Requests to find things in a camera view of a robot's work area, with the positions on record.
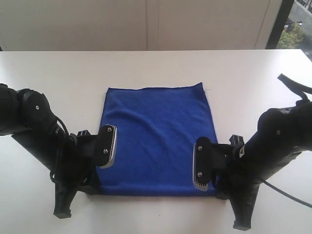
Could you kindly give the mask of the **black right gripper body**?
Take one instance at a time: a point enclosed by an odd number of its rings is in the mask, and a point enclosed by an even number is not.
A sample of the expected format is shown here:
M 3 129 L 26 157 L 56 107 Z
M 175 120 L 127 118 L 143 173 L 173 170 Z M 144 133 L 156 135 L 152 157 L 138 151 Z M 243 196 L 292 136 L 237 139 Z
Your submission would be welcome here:
M 255 202 L 259 190 L 257 160 L 260 158 L 261 137 L 254 134 L 247 142 L 232 136 L 235 143 L 215 144 L 217 167 L 214 169 L 216 197 L 235 202 Z

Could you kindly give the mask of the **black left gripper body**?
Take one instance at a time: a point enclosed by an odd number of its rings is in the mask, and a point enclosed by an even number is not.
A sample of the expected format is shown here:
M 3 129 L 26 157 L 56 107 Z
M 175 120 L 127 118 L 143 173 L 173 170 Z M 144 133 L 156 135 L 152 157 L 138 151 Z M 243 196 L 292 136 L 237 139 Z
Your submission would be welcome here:
M 78 191 L 88 195 L 100 194 L 99 177 L 92 160 L 95 139 L 87 130 L 70 134 L 69 140 L 57 151 L 56 165 L 50 172 L 51 181 L 76 186 Z

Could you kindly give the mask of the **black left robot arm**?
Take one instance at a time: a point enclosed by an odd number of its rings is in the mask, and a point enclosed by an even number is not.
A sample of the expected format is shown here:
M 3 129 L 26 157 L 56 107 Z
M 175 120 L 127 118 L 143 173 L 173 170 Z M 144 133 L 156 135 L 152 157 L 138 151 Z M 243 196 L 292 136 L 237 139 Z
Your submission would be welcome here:
M 69 134 L 44 94 L 1 84 L 0 134 L 10 135 L 49 170 L 55 185 L 54 215 L 59 219 L 71 217 L 70 205 L 78 191 L 100 193 L 92 159 L 96 135 Z

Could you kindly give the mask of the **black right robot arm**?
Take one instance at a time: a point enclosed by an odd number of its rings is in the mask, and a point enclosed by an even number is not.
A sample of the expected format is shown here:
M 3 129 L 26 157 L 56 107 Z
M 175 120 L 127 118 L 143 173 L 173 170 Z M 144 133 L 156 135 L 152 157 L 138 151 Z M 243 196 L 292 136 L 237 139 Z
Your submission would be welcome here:
M 303 151 L 311 151 L 312 103 L 270 108 L 260 116 L 256 133 L 230 149 L 217 189 L 230 200 L 233 228 L 247 231 L 260 185 Z

